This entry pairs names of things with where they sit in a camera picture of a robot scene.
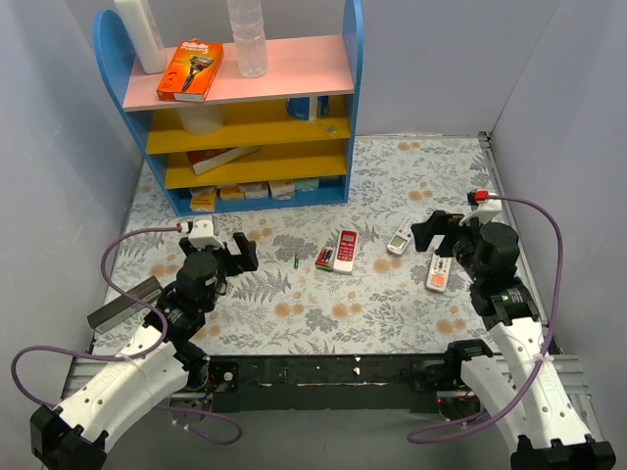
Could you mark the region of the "grey white remote control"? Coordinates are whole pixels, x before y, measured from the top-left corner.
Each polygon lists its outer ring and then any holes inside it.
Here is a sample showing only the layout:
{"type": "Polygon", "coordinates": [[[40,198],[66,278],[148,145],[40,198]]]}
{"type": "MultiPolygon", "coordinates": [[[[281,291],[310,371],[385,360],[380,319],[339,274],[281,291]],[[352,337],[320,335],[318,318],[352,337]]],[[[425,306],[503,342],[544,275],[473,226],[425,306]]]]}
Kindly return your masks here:
{"type": "Polygon", "coordinates": [[[444,293],[448,286],[451,265],[451,258],[442,258],[433,254],[425,280],[425,288],[432,292],[444,293]]]}

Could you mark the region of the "white remote with screen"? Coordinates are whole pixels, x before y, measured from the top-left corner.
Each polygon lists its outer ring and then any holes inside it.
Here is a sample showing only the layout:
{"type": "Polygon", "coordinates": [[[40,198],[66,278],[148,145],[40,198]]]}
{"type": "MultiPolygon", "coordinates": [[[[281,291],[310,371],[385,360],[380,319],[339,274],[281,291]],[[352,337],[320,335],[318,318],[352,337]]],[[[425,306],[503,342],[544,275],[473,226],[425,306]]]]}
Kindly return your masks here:
{"type": "Polygon", "coordinates": [[[396,232],[387,244],[387,252],[389,254],[399,257],[406,251],[407,247],[412,243],[412,241],[413,234],[411,231],[411,217],[408,215],[398,226],[396,232]]]}

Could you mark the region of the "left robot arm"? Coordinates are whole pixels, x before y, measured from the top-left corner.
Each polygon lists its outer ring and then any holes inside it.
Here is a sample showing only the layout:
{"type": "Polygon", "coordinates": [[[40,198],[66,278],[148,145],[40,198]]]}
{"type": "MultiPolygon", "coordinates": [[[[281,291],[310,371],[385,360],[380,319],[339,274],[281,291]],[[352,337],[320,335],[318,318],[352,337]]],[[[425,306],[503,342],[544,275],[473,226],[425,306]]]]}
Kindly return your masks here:
{"type": "Polygon", "coordinates": [[[259,267],[257,245],[243,233],[233,254],[215,236],[189,232],[174,281],[161,292],[143,324],[76,393],[43,404],[30,417],[33,455],[48,469],[99,469],[131,426],[171,394],[196,392],[210,380],[207,354],[192,343],[227,280],[259,267]]]}

